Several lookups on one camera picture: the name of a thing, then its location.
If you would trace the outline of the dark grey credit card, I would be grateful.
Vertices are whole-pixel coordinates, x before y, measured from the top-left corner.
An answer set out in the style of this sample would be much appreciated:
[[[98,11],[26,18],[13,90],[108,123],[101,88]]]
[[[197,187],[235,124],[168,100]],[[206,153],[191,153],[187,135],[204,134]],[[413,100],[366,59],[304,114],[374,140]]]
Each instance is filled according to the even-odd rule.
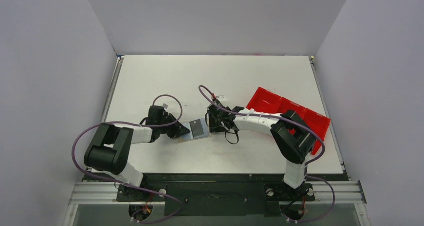
[[[204,127],[200,119],[191,121],[190,127],[193,138],[199,138],[204,135]]]

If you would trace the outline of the beige leather card holder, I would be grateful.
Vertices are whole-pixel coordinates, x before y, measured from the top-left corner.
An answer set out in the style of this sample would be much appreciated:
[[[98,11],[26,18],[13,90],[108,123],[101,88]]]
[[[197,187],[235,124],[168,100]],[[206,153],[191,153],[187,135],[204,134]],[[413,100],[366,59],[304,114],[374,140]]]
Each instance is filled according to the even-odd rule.
[[[205,134],[203,136],[199,137],[199,138],[193,138],[193,135],[191,133],[191,126],[190,126],[191,121],[186,121],[186,122],[183,122],[182,125],[185,126],[186,128],[188,128],[190,130],[190,132],[181,136],[178,139],[179,142],[188,142],[188,141],[192,141],[192,140],[205,139],[205,138],[212,136],[212,134],[209,131],[210,129],[206,124],[206,120],[204,118],[199,118],[199,119],[202,121]]]

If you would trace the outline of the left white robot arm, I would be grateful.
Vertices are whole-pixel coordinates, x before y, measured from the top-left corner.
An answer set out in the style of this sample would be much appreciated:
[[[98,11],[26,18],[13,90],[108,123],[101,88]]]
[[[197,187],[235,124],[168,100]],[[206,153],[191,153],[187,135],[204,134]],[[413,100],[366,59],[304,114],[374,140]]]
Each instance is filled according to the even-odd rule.
[[[150,106],[145,121],[153,128],[145,125],[100,124],[84,156],[86,166],[105,171],[114,179],[130,184],[129,193],[137,201],[148,197],[149,187],[143,183],[143,173],[128,162],[131,146],[153,143],[163,134],[176,139],[190,133],[190,129],[178,122],[163,106]]]

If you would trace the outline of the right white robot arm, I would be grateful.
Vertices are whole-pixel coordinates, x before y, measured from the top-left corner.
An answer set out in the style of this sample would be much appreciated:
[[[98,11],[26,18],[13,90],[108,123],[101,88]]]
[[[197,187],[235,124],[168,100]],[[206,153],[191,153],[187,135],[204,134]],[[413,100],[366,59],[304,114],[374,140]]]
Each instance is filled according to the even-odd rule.
[[[288,199],[295,199],[302,193],[306,180],[307,158],[316,137],[304,120],[294,111],[283,114],[259,113],[253,109],[224,107],[214,100],[207,108],[209,121],[225,131],[253,131],[274,138],[281,154],[286,159],[282,193]]]

